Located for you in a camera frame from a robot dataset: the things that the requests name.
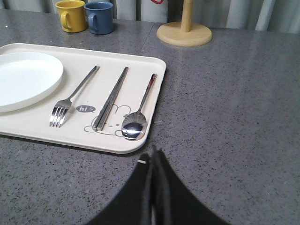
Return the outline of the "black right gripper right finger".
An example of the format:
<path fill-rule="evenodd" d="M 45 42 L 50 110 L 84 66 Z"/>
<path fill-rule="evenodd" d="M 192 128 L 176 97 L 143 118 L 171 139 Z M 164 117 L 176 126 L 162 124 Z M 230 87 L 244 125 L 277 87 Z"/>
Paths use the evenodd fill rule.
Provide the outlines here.
<path fill-rule="evenodd" d="M 164 152 L 153 146 L 152 205 L 157 225 L 227 225 L 183 184 Z"/>

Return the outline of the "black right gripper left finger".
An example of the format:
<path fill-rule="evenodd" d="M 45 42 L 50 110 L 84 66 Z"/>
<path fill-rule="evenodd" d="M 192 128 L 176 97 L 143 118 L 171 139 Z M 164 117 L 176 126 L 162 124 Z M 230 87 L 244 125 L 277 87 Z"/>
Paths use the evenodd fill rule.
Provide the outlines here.
<path fill-rule="evenodd" d="M 137 160 L 129 180 L 89 225 L 150 225 L 152 165 L 147 153 Z"/>

